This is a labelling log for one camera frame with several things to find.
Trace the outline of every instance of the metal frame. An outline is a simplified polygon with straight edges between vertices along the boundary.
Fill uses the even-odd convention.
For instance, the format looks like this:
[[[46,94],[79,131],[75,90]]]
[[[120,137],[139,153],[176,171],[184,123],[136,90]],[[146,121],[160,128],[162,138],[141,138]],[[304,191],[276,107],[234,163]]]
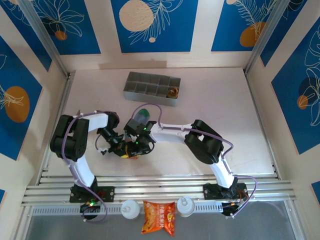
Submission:
[[[274,172],[276,173],[278,179],[281,180],[281,179],[283,179],[283,175],[282,175],[281,169],[279,169],[279,165],[278,165],[278,163],[276,161],[275,153],[274,153],[273,148],[271,146],[271,142],[270,142],[270,140],[269,140],[269,138],[268,138],[268,136],[266,134],[263,120],[260,117],[261,116],[261,114],[260,114],[261,111],[260,111],[259,106],[257,105],[255,94],[252,91],[252,87],[251,87],[251,84],[250,84],[249,77],[247,75],[245,75],[245,79],[246,79],[246,83],[248,85],[248,89],[249,89],[249,92],[250,92],[250,96],[251,96],[251,99],[252,99],[254,110],[255,110],[256,116],[257,116],[258,121],[259,121],[260,129],[262,131],[262,135],[264,137],[265,142],[268,145],[269,154],[272,157],[272,161],[273,161],[273,165],[272,166],[273,166]]]
[[[290,0],[277,1],[268,20],[266,21],[265,27],[263,28],[255,46],[253,47],[252,54],[245,66],[244,75],[247,76],[250,73],[250,70],[252,69],[256,61],[259,59],[263,49],[268,43],[272,33],[274,32],[279,20],[284,14],[289,3],[290,3]]]
[[[203,185],[216,184],[213,175],[196,176],[108,176],[97,177],[99,186],[114,186],[114,203],[128,199],[168,202],[189,196],[196,202],[204,202]],[[250,194],[255,186],[252,179],[244,179]],[[22,206],[41,205],[75,205],[70,203],[70,187],[74,184],[72,177],[42,177],[39,186],[28,186],[22,199]],[[295,199],[295,193],[288,180],[259,178],[254,201],[283,201]]]
[[[28,20],[33,31],[35,32],[40,42],[42,43],[44,49],[49,54],[50,58],[55,62],[60,72],[65,77],[67,77],[68,76],[67,68],[65,67],[62,59],[60,58],[60,54],[54,42],[52,41],[49,33],[47,32],[45,26],[43,25],[40,17],[38,16],[31,2],[29,0],[17,0],[17,3],[22,13],[24,14],[25,18]]]
[[[65,110],[65,107],[66,107],[66,104],[67,104],[67,100],[68,100],[68,97],[69,97],[69,94],[70,94],[70,91],[71,91],[71,86],[72,86],[72,83],[74,81],[74,77],[75,77],[75,72],[72,72],[72,73],[68,74],[68,78],[67,78],[67,80],[65,82],[64,89],[63,89],[63,92],[61,94],[59,107],[58,107],[58,110],[57,110],[57,113],[56,113],[56,116],[55,116],[55,119],[54,119],[54,124],[53,124],[52,130],[51,130],[51,133],[50,133],[50,139],[51,139],[52,135],[54,134],[54,131],[55,131],[56,125],[57,125],[57,123],[59,121],[60,115],[62,115],[64,110]],[[41,178],[41,176],[43,174],[43,171],[48,171],[50,154],[51,154],[50,146],[47,145],[45,147],[43,158],[42,158],[41,165],[40,165],[40,169],[39,169],[39,172],[37,174],[37,178],[36,178],[36,182],[35,182],[36,185],[38,185],[40,183],[40,178]]]
[[[21,207],[20,218],[16,223],[15,230],[12,232],[10,240],[26,239],[33,211],[34,211],[33,206]]]
[[[306,230],[306,226],[300,221],[298,215],[299,208],[296,206],[296,200],[284,201],[287,214],[293,229],[293,233],[296,239],[310,239],[309,233]]]

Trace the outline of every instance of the black mount bracket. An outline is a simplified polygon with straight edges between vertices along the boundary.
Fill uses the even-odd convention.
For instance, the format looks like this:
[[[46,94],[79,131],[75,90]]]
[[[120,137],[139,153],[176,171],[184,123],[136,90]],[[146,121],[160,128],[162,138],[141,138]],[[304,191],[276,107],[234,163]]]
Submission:
[[[96,193],[104,202],[112,203],[115,197],[115,187],[114,186],[98,186],[97,179],[94,178],[94,181],[90,187],[90,189]],[[89,191],[87,191],[84,187],[73,185],[71,187],[70,194],[70,203],[87,203],[92,200],[94,202],[98,202]]]
[[[247,186],[245,183],[237,183],[234,191],[234,195],[226,196],[221,192],[221,186],[218,184],[206,183],[203,187],[203,195],[205,200],[221,200],[221,199],[229,199],[229,200],[238,200],[241,198],[240,192],[246,192]]]

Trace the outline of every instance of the white tabletop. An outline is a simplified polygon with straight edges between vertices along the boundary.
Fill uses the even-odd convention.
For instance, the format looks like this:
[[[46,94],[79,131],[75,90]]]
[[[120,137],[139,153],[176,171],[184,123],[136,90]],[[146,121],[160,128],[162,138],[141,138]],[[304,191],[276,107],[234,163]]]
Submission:
[[[75,73],[65,114],[113,111],[120,118],[115,129],[123,133],[133,110],[143,102],[129,101],[123,89],[130,71],[181,78],[176,107],[161,106],[164,124],[191,124],[203,120],[223,138],[234,144],[226,156],[237,174],[273,174],[271,156],[263,137],[242,68],[163,68],[79,70]],[[158,120],[159,110],[148,106],[150,120]],[[138,159],[120,158],[113,153],[101,155],[95,149],[97,135],[91,132],[85,152],[96,176],[159,176],[212,174],[186,145],[156,143],[152,153]],[[108,145],[101,137],[99,147]],[[51,154],[49,175],[70,176],[63,161]]]

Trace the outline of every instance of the orange snack bag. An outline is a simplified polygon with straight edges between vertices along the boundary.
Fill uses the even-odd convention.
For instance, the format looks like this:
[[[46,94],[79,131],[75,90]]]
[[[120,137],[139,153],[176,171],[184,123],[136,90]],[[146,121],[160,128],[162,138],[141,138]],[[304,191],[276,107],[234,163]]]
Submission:
[[[144,225],[142,234],[152,233],[160,229],[166,230],[172,237],[175,235],[176,204],[154,203],[143,201]]]

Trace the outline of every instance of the bottle cap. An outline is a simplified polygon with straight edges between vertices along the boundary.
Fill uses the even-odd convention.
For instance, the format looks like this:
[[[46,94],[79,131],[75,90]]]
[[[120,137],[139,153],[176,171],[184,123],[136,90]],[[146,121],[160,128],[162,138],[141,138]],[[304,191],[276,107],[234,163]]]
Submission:
[[[176,207],[182,217],[188,217],[193,214],[196,205],[189,196],[183,196],[178,200]]]
[[[127,200],[121,206],[121,213],[126,219],[136,219],[140,214],[140,206],[135,200]]]

